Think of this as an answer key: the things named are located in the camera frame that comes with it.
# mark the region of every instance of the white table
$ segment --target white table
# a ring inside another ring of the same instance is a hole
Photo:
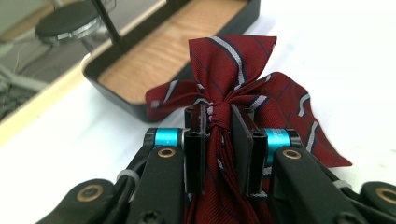
[[[263,0],[261,16],[247,30],[278,36],[263,73],[283,72],[309,91],[324,132],[353,162],[333,170],[355,191],[366,181],[396,185],[394,15],[385,1]],[[38,221],[82,181],[114,182],[147,128],[183,126],[181,111],[144,123],[80,78],[80,66],[70,73],[79,77],[71,91],[0,141],[0,223]]]

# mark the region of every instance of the red striped tie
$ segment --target red striped tie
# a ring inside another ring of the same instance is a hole
[[[276,43],[274,36],[226,35],[190,44],[195,81],[172,81],[146,95],[148,117],[163,119],[175,109],[206,104],[208,130],[205,194],[186,195],[186,223],[271,223],[266,200],[271,167],[263,172],[262,192],[239,193],[231,144],[230,104],[255,111],[261,128],[292,128],[307,150],[326,166],[347,166],[313,116],[307,91],[284,74],[257,79]]]

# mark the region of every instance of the tie knot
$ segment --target tie knot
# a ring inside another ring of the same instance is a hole
[[[207,114],[210,122],[209,129],[215,126],[225,130],[230,129],[230,104],[225,102],[214,103],[207,108]]]

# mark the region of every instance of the blue cylinder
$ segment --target blue cylinder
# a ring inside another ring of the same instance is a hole
[[[268,135],[268,156],[265,166],[271,166],[274,153],[280,147],[289,147],[290,138],[285,129],[264,129]]]
[[[155,146],[178,146],[178,128],[159,128],[155,133]]]

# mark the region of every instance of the black stool seat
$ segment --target black stool seat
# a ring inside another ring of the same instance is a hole
[[[75,2],[42,19],[35,28],[35,34],[43,43],[57,46],[89,35],[100,27],[101,22],[91,1]]]

